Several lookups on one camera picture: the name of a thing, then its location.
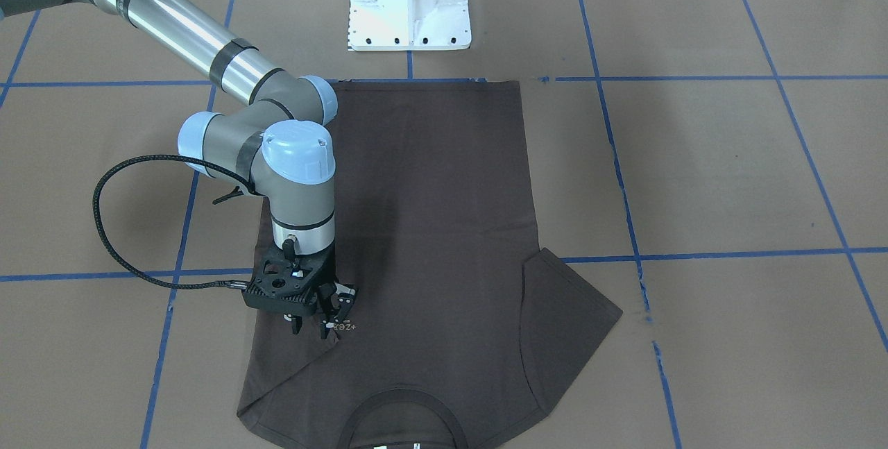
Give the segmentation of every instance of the robotic arm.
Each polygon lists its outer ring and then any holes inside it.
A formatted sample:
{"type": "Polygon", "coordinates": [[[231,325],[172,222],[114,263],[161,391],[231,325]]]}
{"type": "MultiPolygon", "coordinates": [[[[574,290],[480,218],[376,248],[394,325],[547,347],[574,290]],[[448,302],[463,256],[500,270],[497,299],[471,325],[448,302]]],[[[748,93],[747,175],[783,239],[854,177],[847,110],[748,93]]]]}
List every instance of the robotic arm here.
{"type": "Polygon", "coordinates": [[[241,290],[248,306],[284,314],[294,333],[303,317],[323,314],[326,338],[345,320],[356,296],[355,288],[336,279],[336,162],[324,126],[336,116],[337,104],[329,83],[292,76],[188,0],[0,0],[0,19],[71,2],[120,15],[247,105],[231,116],[188,117],[178,133],[178,149],[194,158],[188,165],[200,173],[242,185],[197,162],[215,164],[244,178],[248,192],[269,199],[275,244],[261,273],[232,287],[241,290]]]}

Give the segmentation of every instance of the t-shirt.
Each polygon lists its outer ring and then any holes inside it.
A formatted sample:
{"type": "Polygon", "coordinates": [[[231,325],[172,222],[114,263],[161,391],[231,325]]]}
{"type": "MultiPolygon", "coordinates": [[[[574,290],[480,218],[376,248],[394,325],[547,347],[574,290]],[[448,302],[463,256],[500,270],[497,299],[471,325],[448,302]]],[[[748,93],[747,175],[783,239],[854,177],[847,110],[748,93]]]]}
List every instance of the t-shirt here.
{"type": "Polygon", "coordinates": [[[519,85],[335,88],[336,272],[358,297],[327,339],[258,312],[238,417],[298,449],[500,446],[622,313],[539,247],[519,85]]]}

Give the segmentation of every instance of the white mounting plate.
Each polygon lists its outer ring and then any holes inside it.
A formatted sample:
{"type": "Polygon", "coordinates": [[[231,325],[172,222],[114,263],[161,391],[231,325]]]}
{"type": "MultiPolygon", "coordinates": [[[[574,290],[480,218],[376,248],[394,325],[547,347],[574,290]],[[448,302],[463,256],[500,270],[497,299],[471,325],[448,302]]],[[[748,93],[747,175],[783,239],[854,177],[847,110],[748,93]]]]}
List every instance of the white mounting plate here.
{"type": "Polygon", "coordinates": [[[472,44],[468,0],[351,0],[353,51],[463,50],[472,44]]]}

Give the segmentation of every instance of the light blue cap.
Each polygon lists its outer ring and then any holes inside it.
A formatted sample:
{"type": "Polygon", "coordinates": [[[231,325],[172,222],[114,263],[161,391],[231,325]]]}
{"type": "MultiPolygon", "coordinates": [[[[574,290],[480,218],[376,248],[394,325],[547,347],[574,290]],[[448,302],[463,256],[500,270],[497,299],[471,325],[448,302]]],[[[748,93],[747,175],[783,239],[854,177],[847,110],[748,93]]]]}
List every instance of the light blue cap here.
{"type": "MultiPolygon", "coordinates": [[[[203,135],[207,132],[207,126],[210,120],[216,117],[218,113],[210,111],[200,111],[193,114],[182,124],[178,131],[178,154],[187,158],[203,159],[203,135]]],[[[204,175],[210,176],[207,169],[199,164],[187,163],[188,167],[194,168],[204,175]]]]}
{"type": "Polygon", "coordinates": [[[262,157],[276,174],[295,183],[317,185],[336,173],[330,132],[311,121],[288,119],[269,126],[262,157]]]}
{"type": "Polygon", "coordinates": [[[302,76],[301,79],[311,82],[314,85],[314,89],[318,91],[318,95],[321,96],[321,105],[324,107],[323,125],[326,126],[327,123],[333,121],[333,118],[336,117],[339,111],[339,101],[336,100],[336,92],[333,91],[333,87],[323,77],[302,76]]]}

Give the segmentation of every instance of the shirt sleeve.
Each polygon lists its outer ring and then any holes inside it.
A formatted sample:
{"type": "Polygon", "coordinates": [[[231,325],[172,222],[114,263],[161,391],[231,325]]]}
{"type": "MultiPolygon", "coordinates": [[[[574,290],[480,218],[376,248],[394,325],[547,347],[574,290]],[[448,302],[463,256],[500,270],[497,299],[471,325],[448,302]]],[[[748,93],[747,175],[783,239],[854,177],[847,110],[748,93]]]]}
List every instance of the shirt sleeve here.
{"type": "Polygon", "coordinates": [[[622,310],[547,249],[523,273],[521,360],[539,407],[551,414],[622,310]]]}

